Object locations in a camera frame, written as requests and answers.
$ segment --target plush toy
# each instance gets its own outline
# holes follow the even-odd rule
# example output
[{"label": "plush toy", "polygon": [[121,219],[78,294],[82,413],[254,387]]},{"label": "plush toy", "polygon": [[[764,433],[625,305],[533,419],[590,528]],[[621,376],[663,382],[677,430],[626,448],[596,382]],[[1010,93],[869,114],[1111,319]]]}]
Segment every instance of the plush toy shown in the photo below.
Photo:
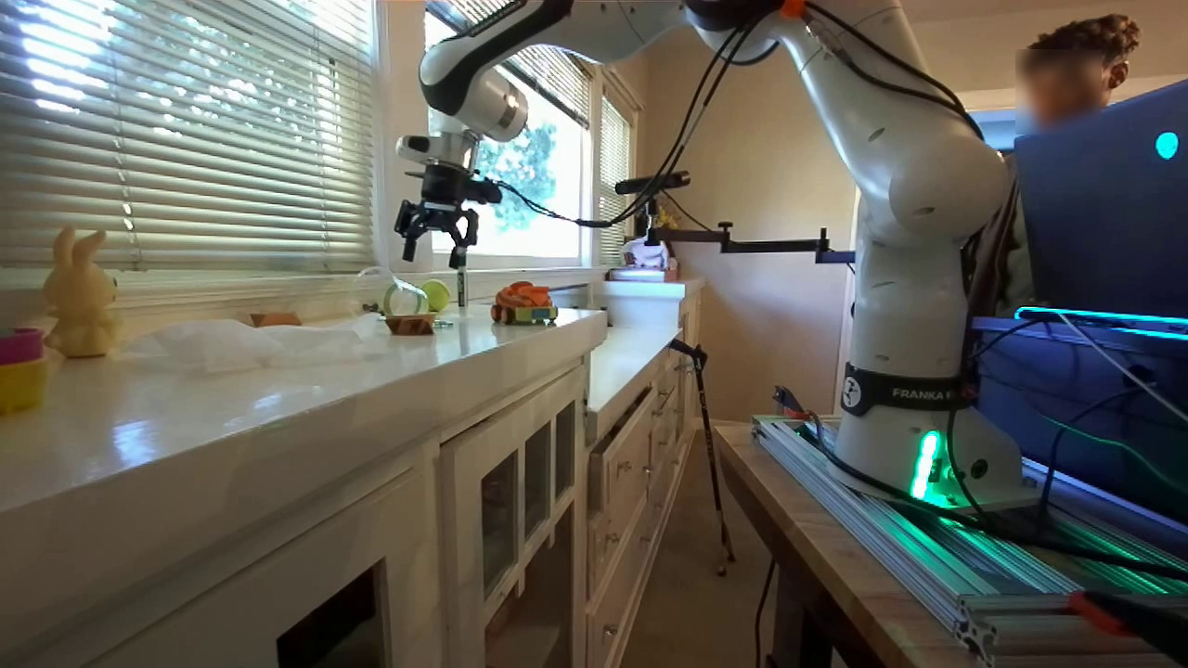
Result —
[{"label": "plush toy", "polygon": [[52,246],[52,272],[45,278],[45,302],[57,317],[52,343],[63,355],[108,355],[114,344],[114,323],[108,305],[114,302],[111,278],[94,265],[104,246],[104,229],[78,239],[63,226]]}]

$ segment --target computer monitor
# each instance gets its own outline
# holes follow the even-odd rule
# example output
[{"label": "computer monitor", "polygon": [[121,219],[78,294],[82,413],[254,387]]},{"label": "computer monitor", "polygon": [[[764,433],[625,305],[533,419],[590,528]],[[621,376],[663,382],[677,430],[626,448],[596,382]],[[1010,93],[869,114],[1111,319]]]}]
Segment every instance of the computer monitor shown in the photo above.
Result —
[{"label": "computer monitor", "polygon": [[1188,79],[1015,141],[1037,302],[1188,317]]}]

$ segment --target green light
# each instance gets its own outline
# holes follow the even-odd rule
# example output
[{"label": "green light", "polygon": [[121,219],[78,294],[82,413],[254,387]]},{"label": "green light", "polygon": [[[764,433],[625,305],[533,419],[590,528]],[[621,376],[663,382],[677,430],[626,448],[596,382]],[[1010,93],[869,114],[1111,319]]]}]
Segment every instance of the green light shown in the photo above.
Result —
[{"label": "green light", "polygon": [[1162,129],[1162,134],[1155,136],[1155,156],[1160,156],[1162,163],[1178,161],[1178,156],[1181,156],[1181,134]]},{"label": "green light", "polygon": [[912,476],[912,489],[911,489],[912,496],[929,495],[941,445],[942,445],[941,430],[922,433],[918,476]]}]

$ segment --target white robotic arm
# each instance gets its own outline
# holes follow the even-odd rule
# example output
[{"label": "white robotic arm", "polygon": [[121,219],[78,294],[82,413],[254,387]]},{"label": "white robotic arm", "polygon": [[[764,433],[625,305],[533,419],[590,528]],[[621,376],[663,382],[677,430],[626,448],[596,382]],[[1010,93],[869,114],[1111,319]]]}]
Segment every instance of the white robotic arm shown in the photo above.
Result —
[{"label": "white robotic arm", "polygon": [[[1010,169],[945,90],[922,73],[898,0],[510,2],[426,51],[424,93],[455,125],[444,148],[420,143],[424,163],[463,182],[480,136],[525,129],[525,98],[493,72],[515,48],[558,43],[610,64],[677,25],[693,25],[707,43],[746,30],[735,61],[788,48],[860,189],[844,419],[833,440],[844,479],[949,503],[1015,503],[1017,448],[980,413],[958,407],[969,323],[962,246],[1005,205]],[[426,210],[455,210],[467,197],[432,174],[424,193]]]}]

